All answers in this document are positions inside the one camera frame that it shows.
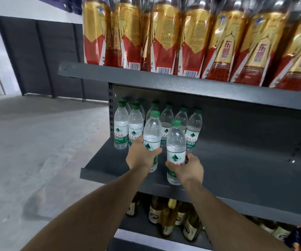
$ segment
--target white wall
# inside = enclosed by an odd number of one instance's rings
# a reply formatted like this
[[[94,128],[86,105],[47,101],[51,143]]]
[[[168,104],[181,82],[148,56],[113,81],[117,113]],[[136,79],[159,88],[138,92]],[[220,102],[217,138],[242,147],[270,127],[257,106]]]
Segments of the white wall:
[[[0,0],[0,16],[31,18],[37,20],[82,23],[82,17],[65,12],[39,0]],[[0,35],[0,80],[6,94],[19,92],[2,37]]]

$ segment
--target pine tree logo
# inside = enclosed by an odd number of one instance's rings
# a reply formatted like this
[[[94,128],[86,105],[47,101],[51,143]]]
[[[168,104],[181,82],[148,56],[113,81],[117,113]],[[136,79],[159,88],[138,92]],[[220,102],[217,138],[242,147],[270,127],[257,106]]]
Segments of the pine tree logo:
[[[178,161],[178,157],[176,156],[176,154],[174,156],[172,156],[172,159],[174,162]]]

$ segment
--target gray floor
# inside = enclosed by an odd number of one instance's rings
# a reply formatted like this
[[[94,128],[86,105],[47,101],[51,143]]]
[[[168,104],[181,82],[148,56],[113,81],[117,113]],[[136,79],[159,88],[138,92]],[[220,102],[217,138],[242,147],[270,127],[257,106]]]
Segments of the gray floor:
[[[108,105],[0,98],[0,251],[18,251],[100,186],[79,179],[79,171],[109,137]]]

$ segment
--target water bottle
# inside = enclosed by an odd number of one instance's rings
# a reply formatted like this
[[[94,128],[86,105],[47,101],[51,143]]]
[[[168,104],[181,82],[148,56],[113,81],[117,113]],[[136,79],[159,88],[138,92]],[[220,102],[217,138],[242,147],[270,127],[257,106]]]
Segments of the water bottle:
[[[166,105],[166,109],[163,110],[160,121],[161,121],[161,148],[166,147],[167,136],[171,128],[171,122],[173,121],[173,106],[169,103]]]
[[[114,114],[114,146],[117,149],[124,149],[128,142],[128,113],[126,103],[118,101],[118,109]]]
[[[140,112],[141,112],[142,117],[144,118],[144,121],[145,121],[145,110],[144,110],[144,108],[142,107],[141,100],[140,100],[140,99],[137,99],[135,102],[136,102],[136,103],[139,103],[139,105],[140,105]]]
[[[144,118],[140,112],[139,103],[132,104],[132,111],[128,116],[128,147],[142,135],[144,131]]]
[[[185,139],[187,141],[187,151],[192,152],[196,146],[200,129],[202,128],[202,110],[195,108],[195,112],[188,120],[187,129],[185,131]]]
[[[186,106],[182,106],[178,114],[175,116],[175,120],[181,121],[181,130],[183,131],[183,134],[185,133],[185,129],[188,124],[188,115],[187,115],[188,109]]]
[[[156,148],[159,148],[161,143],[161,122],[159,117],[159,111],[151,110],[150,119],[146,122],[144,128],[144,146],[151,151]],[[154,172],[156,168],[157,156],[154,158],[153,166],[149,172]]]
[[[157,100],[152,101],[152,106],[146,114],[146,121],[148,121],[149,118],[151,117],[151,110],[159,110],[159,101]]]
[[[128,98],[127,97],[123,97],[123,98],[121,98],[121,100],[125,102],[125,104],[126,104],[126,110],[128,112],[128,115],[129,115],[132,110],[131,110],[131,106],[128,103]]]
[[[179,166],[185,165],[185,135],[181,130],[181,121],[173,120],[167,137],[167,160]],[[167,169],[167,180],[172,185],[180,185],[174,171]]]

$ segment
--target bottle cap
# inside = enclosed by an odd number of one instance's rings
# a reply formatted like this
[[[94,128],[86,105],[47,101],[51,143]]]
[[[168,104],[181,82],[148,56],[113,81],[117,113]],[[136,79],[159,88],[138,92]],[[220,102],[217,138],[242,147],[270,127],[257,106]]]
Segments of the bottle cap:
[[[158,110],[159,109],[159,104],[160,104],[160,102],[158,100],[153,100],[151,109]]]
[[[125,101],[118,101],[118,107],[125,107],[126,102]]]
[[[173,109],[173,105],[170,102],[167,102],[166,109]]]
[[[174,209],[176,207],[176,202],[177,200],[175,199],[169,199],[168,207]]]
[[[200,109],[199,107],[195,107],[195,113],[202,114],[202,109]]]
[[[139,103],[133,103],[132,104],[132,110],[139,110],[140,109],[140,104]]]
[[[160,117],[160,112],[158,110],[151,110],[150,111],[150,116],[152,118],[159,118]]]
[[[180,120],[173,120],[172,121],[172,127],[179,127],[181,126],[181,121]]]
[[[187,109],[187,107],[185,105],[182,105],[180,111],[182,111],[182,112],[188,112],[188,109]]]

